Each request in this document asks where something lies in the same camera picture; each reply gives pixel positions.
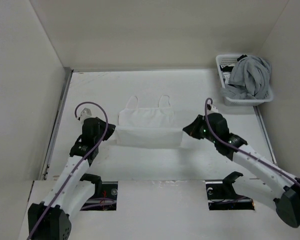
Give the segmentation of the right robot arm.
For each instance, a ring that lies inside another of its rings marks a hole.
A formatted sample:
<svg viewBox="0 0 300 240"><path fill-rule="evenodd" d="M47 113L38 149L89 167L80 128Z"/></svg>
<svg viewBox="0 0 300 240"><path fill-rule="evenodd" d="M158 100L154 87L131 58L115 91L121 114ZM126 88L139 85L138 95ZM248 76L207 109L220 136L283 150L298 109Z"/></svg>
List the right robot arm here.
<svg viewBox="0 0 300 240"><path fill-rule="evenodd" d="M288 226L300 226L300 177L267 161L246 140L231 133L227 120L220 113L198 115L182 130L194 139L210 141L219 154L259 179L252 182L241 172L232 172L223 179L221 190L226 197L243 195L257 200L274 210Z"/></svg>

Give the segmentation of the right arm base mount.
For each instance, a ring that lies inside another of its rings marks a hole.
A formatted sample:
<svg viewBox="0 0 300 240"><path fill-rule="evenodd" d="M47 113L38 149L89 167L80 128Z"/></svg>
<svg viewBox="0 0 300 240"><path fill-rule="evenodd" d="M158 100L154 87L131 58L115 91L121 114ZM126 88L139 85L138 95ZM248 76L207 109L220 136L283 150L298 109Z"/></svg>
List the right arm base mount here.
<svg viewBox="0 0 300 240"><path fill-rule="evenodd" d="M214 179L205 182L208 208L210 211L254 211L254 201L235 192L233 184L244 175L234 171L224 179Z"/></svg>

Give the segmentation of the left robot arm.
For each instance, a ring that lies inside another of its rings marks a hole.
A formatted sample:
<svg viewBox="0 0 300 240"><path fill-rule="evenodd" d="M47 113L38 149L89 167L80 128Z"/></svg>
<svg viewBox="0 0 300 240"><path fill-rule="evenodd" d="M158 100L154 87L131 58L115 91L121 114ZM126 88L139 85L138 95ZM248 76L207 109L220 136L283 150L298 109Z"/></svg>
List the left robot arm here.
<svg viewBox="0 0 300 240"><path fill-rule="evenodd" d="M81 124L81 134L55 185L40 203L32 203L28 209L29 240L67 240L72 218L89 198L102 195L101 178L87 170L99 153L99 145L113 135L116 126L98 117L88 117Z"/></svg>

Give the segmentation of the white tank top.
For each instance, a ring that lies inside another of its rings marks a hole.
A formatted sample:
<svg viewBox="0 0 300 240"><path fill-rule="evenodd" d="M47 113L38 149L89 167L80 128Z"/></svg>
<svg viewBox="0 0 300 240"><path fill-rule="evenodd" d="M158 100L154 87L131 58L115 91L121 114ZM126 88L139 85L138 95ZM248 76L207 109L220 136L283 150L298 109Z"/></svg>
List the white tank top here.
<svg viewBox="0 0 300 240"><path fill-rule="evenodd" d="M118 113L115 141L119 146L173 149L181 145L182 128L177 126L170 96L163 94L156 106L139 107L137 96L131 96Z"/></svg>

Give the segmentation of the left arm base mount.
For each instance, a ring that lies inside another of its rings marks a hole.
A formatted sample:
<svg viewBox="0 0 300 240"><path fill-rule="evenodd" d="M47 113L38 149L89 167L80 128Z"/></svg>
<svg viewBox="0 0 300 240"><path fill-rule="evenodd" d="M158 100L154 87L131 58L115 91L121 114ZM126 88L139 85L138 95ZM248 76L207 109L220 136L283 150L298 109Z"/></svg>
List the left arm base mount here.
<svg viewBox="0 0 300 240"><path fill-rule="evenodd" d="M81 211L115 211L118 197L117 181L103 182L81 208Z"/></svg>

